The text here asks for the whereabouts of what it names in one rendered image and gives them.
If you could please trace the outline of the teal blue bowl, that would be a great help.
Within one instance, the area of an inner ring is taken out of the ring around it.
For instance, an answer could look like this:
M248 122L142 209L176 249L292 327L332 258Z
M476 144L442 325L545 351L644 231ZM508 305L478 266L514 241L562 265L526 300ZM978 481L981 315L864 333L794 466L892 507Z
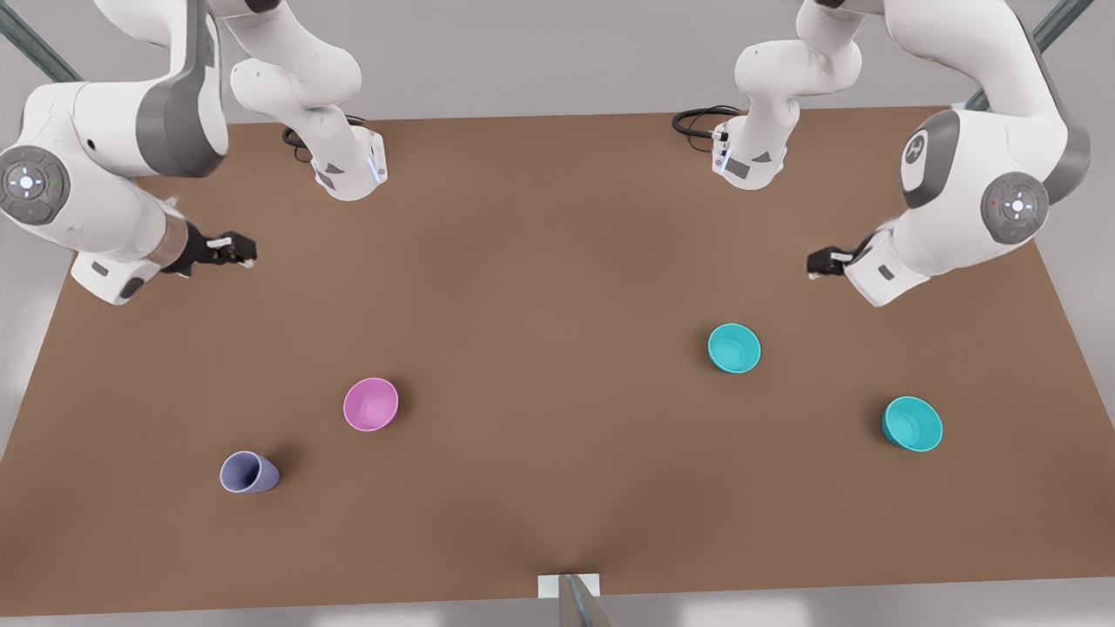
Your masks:
M928 452L943 440L943 419L927 401L901 396L882 413L881 430L889 443L912 452Z
M729 374L753 370L760 361L763 345L756 332L741 324L721 324L709 334L709 360L717 369Z

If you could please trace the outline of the pink bowl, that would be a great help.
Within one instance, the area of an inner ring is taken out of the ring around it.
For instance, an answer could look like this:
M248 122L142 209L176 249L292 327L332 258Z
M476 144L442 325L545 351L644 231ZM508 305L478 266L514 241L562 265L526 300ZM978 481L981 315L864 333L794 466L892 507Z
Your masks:
M345 419L351 428L374 432L385 428L399 408L399 395L391 382L366 378L347 390L342 404Z

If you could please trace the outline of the lavender cup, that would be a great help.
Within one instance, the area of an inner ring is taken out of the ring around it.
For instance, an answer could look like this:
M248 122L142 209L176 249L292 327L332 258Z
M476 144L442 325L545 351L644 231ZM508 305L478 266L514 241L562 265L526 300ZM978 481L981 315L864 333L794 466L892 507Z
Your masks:
M234 495L255 495L273 489L280 478L270 460L252 451L231 454L220 467L220 485Z

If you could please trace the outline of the silver frame post with foot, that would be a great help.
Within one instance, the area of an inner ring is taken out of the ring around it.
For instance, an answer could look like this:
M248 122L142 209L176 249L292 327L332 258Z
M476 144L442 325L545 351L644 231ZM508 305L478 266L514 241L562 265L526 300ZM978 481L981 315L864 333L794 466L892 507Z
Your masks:
M560 627L613 627L600 602L598 573L549 573L537 577L537 598L558 599Z

